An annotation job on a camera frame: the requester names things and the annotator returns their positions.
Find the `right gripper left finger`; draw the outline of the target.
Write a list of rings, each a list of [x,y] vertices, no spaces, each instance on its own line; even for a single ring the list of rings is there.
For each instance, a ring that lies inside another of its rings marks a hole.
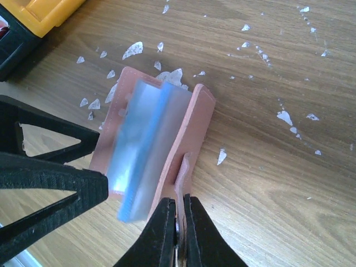
[[[176,204],[165,197],[136,242],[114,266],[173,266],[176,244]]]

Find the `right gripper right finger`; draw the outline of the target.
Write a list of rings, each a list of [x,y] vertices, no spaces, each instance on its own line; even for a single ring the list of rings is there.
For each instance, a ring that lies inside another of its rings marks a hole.
[[[220,235],[200,200],[184,196],[187,223],[187,266],[247,266]]]

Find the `black bin with red cards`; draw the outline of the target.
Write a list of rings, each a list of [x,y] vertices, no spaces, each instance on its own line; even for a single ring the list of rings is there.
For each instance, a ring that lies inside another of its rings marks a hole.
[[[1,16],[8,22],[8,30],[1,37],[1,82],[42,41],[1,4]]]

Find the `yellow bin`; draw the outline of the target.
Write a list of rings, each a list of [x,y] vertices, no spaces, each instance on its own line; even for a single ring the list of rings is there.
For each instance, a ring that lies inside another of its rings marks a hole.
[[[84,0],[30,1],[22,9],[24,24],[38,37],[44,37],[53,27],[59,27]]]

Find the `white debris pile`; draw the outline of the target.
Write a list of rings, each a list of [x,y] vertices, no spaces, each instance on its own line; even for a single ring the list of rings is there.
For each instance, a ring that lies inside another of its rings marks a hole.
[[[160,42],[157,45],[157,52],[162,52],[163,49],[164,49],[164,43]],[[136,42],[127,49],[122,59],[124,60],[125,58],[128,58],[130,56],[140,54],[143,52],[143,50],[144,50],[143,43]],[[105,99],[105,103],[115,102],[114,97],[119,96],[119,94],[123,95],[124,98],[126,96],[125,94],[131,94],[138,80],[146,80],[146,83],[148,83],[149,85],[158,86],[158,88],[160,88],[161,82],[166,81],[166,82],[170,82],[174,86],[181,87],[185,90],[188,90],[189,89],[188,85],[183,85],[181,83],[182,76],[183,76],[182,68],[178,68],[172,72],[169,71],[161,72],[156,78],[154,78],[138,70],[134,70],[133,68],[125,67],[122,70],[120,78],[117,80],[116,84],[112,86],[110,92],[108,93]],[[83,107],[85,105],[88,105],[88,100],[87,98],[84,97],[80,103],[80,107]],[[99,110],[100,107],[101,107],[100,100],[95,99],[91,104],[89,104],[88,109]]]

